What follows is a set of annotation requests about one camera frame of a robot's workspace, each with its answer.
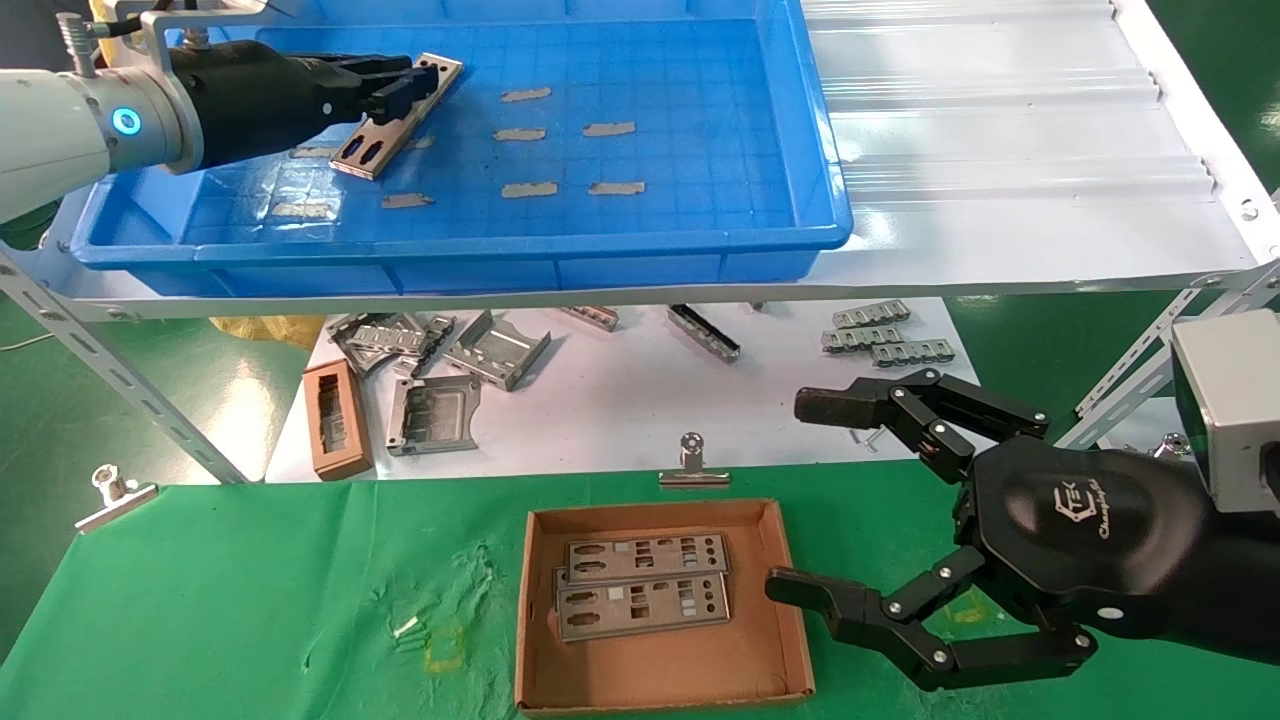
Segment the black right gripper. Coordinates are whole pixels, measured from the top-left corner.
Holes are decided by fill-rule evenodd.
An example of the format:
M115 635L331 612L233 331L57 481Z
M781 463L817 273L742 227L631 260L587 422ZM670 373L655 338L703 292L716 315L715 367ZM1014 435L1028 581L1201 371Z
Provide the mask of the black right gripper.
M954 518L965 546L891 594L792 568L765 578L769 600L819 614L833 641L882 655L920 691L1069 676L1097 651L1078 625L1179 635L1176 603L1216 514L1188 462L1050 446L1038 441L1044 413L929 368L800 388L795 418L884 429L945 483L964 482ZM959 429L1004 443L977 456ZM974 579L1037 632L956 642L931 633L925 620Z

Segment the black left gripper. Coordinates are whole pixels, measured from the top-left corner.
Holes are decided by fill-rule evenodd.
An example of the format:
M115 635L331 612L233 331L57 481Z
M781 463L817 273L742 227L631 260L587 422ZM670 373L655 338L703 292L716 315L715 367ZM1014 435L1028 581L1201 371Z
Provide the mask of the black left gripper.
M205 50L174 47L172 70L195 110L196 170L294 147L340 120L340 95L364 87L365 115L403 120L438 90L436 72L408 56L282 54L241 40Z

